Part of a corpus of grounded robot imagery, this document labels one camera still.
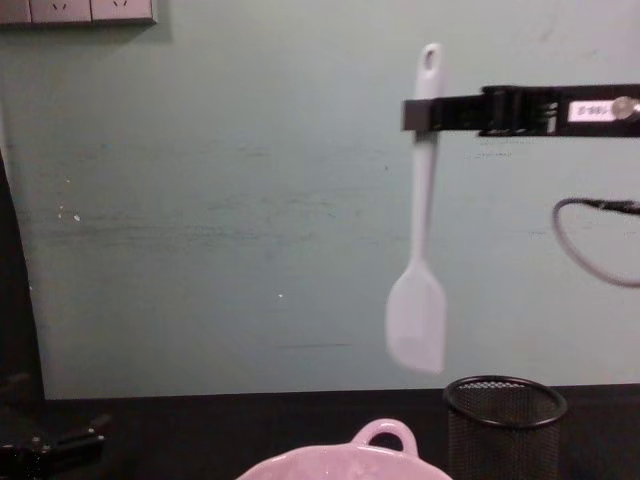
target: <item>pink ceramic dish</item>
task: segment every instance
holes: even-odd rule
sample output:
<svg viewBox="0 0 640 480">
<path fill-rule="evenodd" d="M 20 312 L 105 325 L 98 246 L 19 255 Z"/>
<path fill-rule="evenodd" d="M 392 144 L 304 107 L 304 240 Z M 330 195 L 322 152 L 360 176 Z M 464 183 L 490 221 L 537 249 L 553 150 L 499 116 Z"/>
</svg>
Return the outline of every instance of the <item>pink ceramic dish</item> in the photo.
<svg viewBox="0 0 640 480">
<path fill-rule="evenodd" d="M 369 445 L 380 433 L 402 441 L 402 451 Z M 253 467 L 238 480 L 451 480 L 418 457 L 411 430 L 382 419 L 360 430 L 351 443 L 292 450 Z"/>
</svg>

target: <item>black cable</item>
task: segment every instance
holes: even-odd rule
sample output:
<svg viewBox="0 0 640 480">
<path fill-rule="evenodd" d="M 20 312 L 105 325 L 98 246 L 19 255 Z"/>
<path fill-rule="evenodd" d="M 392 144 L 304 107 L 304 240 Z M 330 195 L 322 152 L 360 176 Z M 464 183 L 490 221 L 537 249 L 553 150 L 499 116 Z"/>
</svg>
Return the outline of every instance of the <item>black cable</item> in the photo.
<svg viewBox="0 0 640 480">
<path fill-rule="evenodd" d="M 609 273 L 592 263 L 584 255 L 582 255 L 582 253 L 580 253 L 573 242 L 569 240 L 567 233 L 562 229 L 562 225 L 560 223 L 560 210 L 562 210 L 567 205 L 583 205 L 603 211 L 616 212 L 624 215 L 640 216 L 640 202 L 635 202 L 633 200 L 565 198 L 564 200 L 560 200 L 558 203 L 556 203 L 556 205 L 553 207 L 553 213 L 551 215 L 553 232 L 558 239 L 558 243 L 560 243 L 560 246 L 563 248 L 565 253 L 574 262 L 576 262 L 584 270 L 589 272 L 591 275 L 599 278 L 603 282 L 609 283 L 611 285 L 616 285 L 618 287 L 640 288 L 640 279 L 630 279 Z"/>
</svg>

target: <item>teal wall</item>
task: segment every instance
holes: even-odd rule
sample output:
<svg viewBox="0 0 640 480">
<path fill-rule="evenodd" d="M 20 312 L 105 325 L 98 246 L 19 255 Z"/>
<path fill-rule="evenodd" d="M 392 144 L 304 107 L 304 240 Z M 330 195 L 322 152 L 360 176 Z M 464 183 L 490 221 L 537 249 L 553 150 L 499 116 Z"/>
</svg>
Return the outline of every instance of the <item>teal wall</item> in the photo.
<svg viewBox="0 0 640 480">
<path fill-rule="evenodd" d="M 580 271 L 549 227 L 566 195 L 639 198 L 636 140 L 444 134 L 445 372 L 401 369 L 383 337 L 421 47 L 443 43 L 449 95 L 640 82 L 639 18 L 634 0 L 189 0 L 151 28 L 0 33 L 47 395 L 640 380 L 640 296 Z M 637 223 L 566 218 L 640 272 Z"/>
</svg>

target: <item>white spatula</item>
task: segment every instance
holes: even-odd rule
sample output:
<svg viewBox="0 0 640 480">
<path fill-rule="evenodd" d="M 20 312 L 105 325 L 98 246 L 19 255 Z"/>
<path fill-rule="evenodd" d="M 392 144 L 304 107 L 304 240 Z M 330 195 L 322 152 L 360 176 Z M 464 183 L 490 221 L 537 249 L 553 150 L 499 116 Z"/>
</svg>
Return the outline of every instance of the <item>white spatula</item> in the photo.
<svg viewBox="0 0 640 480">
<path fill-rule="evenodd" d="M 427 45 L 418 60 L 415 98 L 442 96 L 442 48 Z M 387 300 L 387 348 L 403 366 L 444 367 L 447 300 L 427 261 L 438 134 L 418 134 L 413 154 L 411 258 Z"/>
</svg>

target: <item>mesh pencil holder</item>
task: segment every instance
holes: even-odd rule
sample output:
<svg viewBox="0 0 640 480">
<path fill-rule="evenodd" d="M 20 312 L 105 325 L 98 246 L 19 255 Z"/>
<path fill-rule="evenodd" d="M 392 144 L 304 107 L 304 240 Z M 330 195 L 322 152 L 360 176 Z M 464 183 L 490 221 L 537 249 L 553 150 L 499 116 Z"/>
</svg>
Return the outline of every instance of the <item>mesh pencil holder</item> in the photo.
<svg viewBox="0 0 640 480">
<path fill-rule="evenodd" d="M 469 377 L 444 391 L 455 480 L 557 480 L 565 399 L 521 378 Z"/>
</svg>

